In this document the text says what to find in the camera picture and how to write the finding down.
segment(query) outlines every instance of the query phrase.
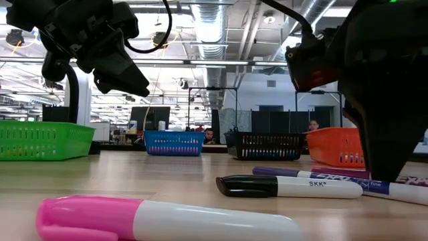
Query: blue basket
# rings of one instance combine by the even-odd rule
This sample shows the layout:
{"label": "blue basket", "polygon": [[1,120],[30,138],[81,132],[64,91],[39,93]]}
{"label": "blue basket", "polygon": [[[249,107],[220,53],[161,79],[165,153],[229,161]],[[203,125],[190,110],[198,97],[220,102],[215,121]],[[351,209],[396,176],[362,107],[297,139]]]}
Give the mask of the blue basket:
{"label": "blue basket", "polygon": [[144,131],[149,155],[199,156],[204,133]]}

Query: white marker barrel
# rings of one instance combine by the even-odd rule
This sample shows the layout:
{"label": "white marker barrel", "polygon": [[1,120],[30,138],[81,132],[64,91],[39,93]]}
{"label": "white marker barrel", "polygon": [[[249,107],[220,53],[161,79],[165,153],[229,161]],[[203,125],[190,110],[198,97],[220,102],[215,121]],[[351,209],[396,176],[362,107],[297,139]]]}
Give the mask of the white marker barrel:
{"label": "white marker barrel", "polygon": [[279,215],[143,201],[134,219],[136,240],[301,241],[299,226]]}
{"label": "white marker barrel", "polygon": [[320,180],[299,177],[276,177],[278,197],[358,198],[362,188],[350,181]]}

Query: wooden table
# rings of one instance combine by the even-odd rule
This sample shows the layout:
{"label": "wooden table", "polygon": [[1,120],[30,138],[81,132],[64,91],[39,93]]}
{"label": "wooden table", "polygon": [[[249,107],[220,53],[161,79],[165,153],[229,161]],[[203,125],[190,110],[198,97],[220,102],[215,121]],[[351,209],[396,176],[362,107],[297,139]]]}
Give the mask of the wooden table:
{"label": "wooden table", "polygon": [[[425,206],[365,196],[355,200],[245,199],[219,193],[214,182],[217,176],[250,174],[256,165],[309,170],[315,163],[308,157],[297,162],[250,162],[224,154],[151,157],[116,151],[65,162],[0,162],[0,240],[39,240],[34,228],[39,202],[75,194],[281,214],[295,219],[309,241],[428,240]],[[403,174],[428,176],[428,165],[408,163]]]}

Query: person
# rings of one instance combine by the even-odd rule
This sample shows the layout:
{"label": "person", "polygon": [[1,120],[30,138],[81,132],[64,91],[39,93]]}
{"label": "person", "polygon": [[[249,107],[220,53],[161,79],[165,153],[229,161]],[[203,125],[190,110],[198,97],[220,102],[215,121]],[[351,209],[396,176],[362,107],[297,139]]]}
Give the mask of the person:
{"label": "person", "polygon": [[197,132],[203,132],[203,125],[199,125],[198,128],[196,128]]}
{"label": "person", "polygon": [[206,128],[204,133],[205,133],[205,138],[203,143],[206,145],[214,145],[215,144],[214,130],[211,128]]}
{"label": "person", "polygon": [[318,121],[311,120],[309,122],[309,131],[315,131],[315,130],[318,130],[319,128],[320,128],[320,125],[318,124]]}

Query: orange basket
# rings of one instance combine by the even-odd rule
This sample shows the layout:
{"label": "orange basket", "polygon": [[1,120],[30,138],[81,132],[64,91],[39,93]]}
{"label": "orange basket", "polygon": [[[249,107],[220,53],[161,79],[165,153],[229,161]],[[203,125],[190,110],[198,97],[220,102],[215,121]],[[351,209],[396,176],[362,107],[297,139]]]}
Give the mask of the orange basket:
{"label": "orange basket", "polygon": [[306,135],[310,158],[333,167],[364,168],[357,128],[325,128]]}

